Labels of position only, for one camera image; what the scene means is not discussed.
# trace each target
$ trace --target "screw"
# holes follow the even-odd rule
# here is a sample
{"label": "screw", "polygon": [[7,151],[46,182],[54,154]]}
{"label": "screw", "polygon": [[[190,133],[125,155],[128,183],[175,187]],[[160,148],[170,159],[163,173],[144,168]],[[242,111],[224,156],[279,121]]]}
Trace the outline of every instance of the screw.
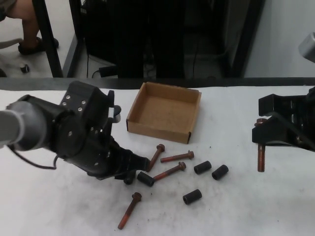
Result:
{"label": "screw", "polygon": [[126,213],[124,214],[122,220],[120,221],[120,223],[119,223],[119,225],[118,225],[118,229],[120,229],[120,230],[122,230],[122,229],[124,228],[124,226],[125,226],[125,224],[127,223],[127,221],[128,221],[128,219],[129,219],[129,217],[130,217],[130,215],[131,215],[131,213],[132,213],[134,207],[136,206],[136,204],[137,204],[139,201],[141,201],[142,196],[141,196],[140,193],[134,193],[134,194],[132,195],[132,198],[133,198],[133,199],[132,199],[132,202],[130,203],[130,205],[129,205],[127,211],[126,211]]}
{"label": "screw", "polygon": [[187,159],[187,158],[189,158],[190,160],[194,158],[193,151],[188,151],[188,153],[177,155],[177,156],[170,156],[170,157],[162,158],[161,163],[182,160],[182,159]]}
{"label": "screw", "polygon": [[[260,126],[263,124],[267,119],[257,119],[257,122],[255,123],[255,127]],[[264,144],[258,144],[258,165],[257,170],[258,172],[265,172],[265,150],[266,145]]]}
{"label": "screw", "polygon": [[152,160],[150,161],[147,172],[150,172],[150,170],[154,166],[155,162],[157,161],[159,155],[164,151],[165,151],[165,146],[163,144],[157,145],[157,151],[155,152],[154,156],[152,157]]}
{"label": "screw", "polygon": [[170,169],[168,171],[165,171],[162,174],[159,174],[159,175],[157,175],[157,176],[155,176],[153,178],[154,178],[155,181],[158,181],[158,180],[163,179],[163,178],[165,178],[167,176],[170,176],[171,174],[173,174],[173,173],[175,173],[177,171],[184,171],[184,169],[186,169],[186,164],[184,162],[179,162],[178,166],[175,166],[174,168],[172,168],[172,169]]}

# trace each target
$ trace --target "wall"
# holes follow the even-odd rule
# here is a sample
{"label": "wall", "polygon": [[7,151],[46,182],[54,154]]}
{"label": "wall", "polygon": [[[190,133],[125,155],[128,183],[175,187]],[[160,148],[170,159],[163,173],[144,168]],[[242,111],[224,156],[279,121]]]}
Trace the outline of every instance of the wall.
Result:
{"label": "wall", "polygon": [[245,77],[315,77],[299,44],[315,31],[314,0],[266,0]]}

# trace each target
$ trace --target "black cylinder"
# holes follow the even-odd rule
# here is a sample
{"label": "black cylinder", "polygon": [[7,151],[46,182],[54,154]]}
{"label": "black cylinder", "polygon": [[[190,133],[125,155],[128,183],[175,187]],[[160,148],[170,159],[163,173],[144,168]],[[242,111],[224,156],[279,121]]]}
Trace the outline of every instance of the black cylinder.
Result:
{"label": "black cylinder", "polygon": [[151,176],[148,176],[147,174],[145,174],[145,173],[143,173],[143,172],[140,172],[140,173],[138,174],[137,179],[138,179],[140,182],[146,184],[146,185],[149,186],[149,187],[152,187],[153,184],[154,184],[154,182],[155,182],[154,178],[152,178]]}
{"label": "black cylinder", "polygon": [[202,194],[199,189],[196,189],[195,191],[192,191],[191,193],[183,196],[183,200],[186,205],[189,205],[190,203],[193,203],[200,198],[202,198]]}
{"label": "black cylinder", "polygon": [[196,174],[202,174],[212,168],[212,165],[210,161],[205,161],[204,163],[201,163],[197,166],[195,166],[193,169],[195,170]]}
{"label": "black cylinder", "polygon": [[221,165],[216,171],[212,173],[212,177],[215,180],[219,180],[220,178],[225,176],[227,172],[228,172],[228,167],[226,165]]}
{"label": "black cylinder", "polygon": [[127,185],[131,185],[135,177],[136,177],[136,170],[129,171],[126,178],[124,179],[124,183]]}

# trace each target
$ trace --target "threaded shaft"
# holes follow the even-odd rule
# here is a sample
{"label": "threaded shaft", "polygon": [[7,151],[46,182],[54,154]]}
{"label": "threaded shaft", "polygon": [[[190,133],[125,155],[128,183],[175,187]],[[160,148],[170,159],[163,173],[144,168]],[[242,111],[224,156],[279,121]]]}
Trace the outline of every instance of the threaded shaft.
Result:
{"label": "threaded shaft", "polygon": [[265,172],[265,145],[258,145],[258,172]]}

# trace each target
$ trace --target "brown cardboard tray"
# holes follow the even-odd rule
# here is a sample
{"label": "brown cardboard tray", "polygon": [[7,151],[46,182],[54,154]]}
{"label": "brown cardboard tray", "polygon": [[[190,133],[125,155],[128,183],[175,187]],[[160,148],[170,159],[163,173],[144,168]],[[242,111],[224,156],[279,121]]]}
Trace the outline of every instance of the brown cardboard tray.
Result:
{"label": "brown cardboard tray", "polygon": [[200,99],[198,90],[143,83],[126,119],[127,131],[187,144]]}

